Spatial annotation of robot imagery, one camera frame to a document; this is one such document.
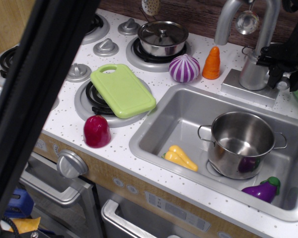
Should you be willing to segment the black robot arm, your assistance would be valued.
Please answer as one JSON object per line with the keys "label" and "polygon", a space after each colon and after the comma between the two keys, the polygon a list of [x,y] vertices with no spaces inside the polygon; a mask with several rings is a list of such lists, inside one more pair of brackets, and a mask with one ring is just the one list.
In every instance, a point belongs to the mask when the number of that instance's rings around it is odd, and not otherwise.
{"label": "black robot arm", "polygon": [[[98,2],[95,0],[38,1],[25,28],[8,82],[0,95],[0,219],[30,152],[48,125],[51,135],[64,125],[71,145],[90,158],[92,166],[112,165],[160,189],[166,189],[190,204],[240,225],[268,233],[269,228],[298,227],[298,119],[288,117],[286,109],[271,112],[190,85],[159,89],[155,110],[134,129],[120,127],[112,143],[102,149],[84,145],[82,133],[70,128],[64,115],[51,112],[60,94],[66,73],[78,51]],[[228,187],[205,175],[167,162],[140,148],[146,132],[167,103],[182,103],[196,123],[213,120],[217,115],[242,109],[266,117],[274,128],[283,129],[290,139],[285,152],[271,152],[266,172],[286,174],[289,184],[277,207]]]}

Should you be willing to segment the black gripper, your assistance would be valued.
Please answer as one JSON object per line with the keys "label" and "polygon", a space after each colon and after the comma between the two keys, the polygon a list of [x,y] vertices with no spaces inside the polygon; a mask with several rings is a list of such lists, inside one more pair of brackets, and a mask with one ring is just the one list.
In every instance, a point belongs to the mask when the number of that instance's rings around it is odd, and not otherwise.
{"label": "black gripper", "polygon": [[285,43],[263,47],[256,64],[269,69],[270,88],[276,87],[284,73],[290,73],[290,91],[298,90],[298,23]]}

